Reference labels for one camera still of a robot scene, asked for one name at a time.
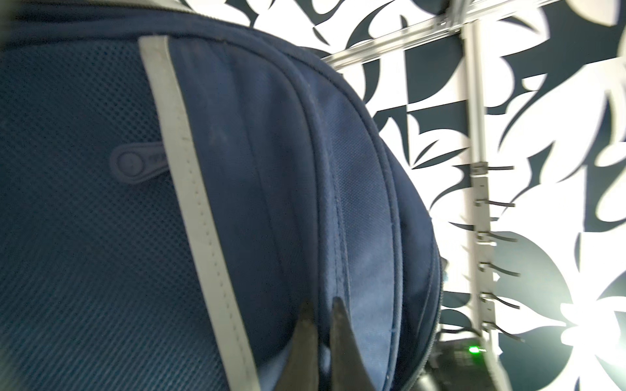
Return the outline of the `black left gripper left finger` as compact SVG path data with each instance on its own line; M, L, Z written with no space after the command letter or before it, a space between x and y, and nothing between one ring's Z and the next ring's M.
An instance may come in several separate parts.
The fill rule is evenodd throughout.
M318 390L318 328L313 305L305 301L292 335L290 354L275 390Z

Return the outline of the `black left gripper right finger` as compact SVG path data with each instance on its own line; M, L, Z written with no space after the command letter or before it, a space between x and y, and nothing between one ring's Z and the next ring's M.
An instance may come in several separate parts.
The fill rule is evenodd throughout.
M330 350L331 390L374 390L350 325L350 317L340 297L333 299Z

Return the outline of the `navy blue student backpack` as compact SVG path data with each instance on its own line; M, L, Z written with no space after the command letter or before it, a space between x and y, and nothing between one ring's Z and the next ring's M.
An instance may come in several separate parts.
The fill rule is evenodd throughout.
M176 1L1 4L1 387L275 390L333 299L408 390L443 287L421 197L310 51Z

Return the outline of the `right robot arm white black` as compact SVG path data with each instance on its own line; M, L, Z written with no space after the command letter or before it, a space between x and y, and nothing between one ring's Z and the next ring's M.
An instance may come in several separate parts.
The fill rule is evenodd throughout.
M438 341L411 390L498 390L487 363L477 337Z

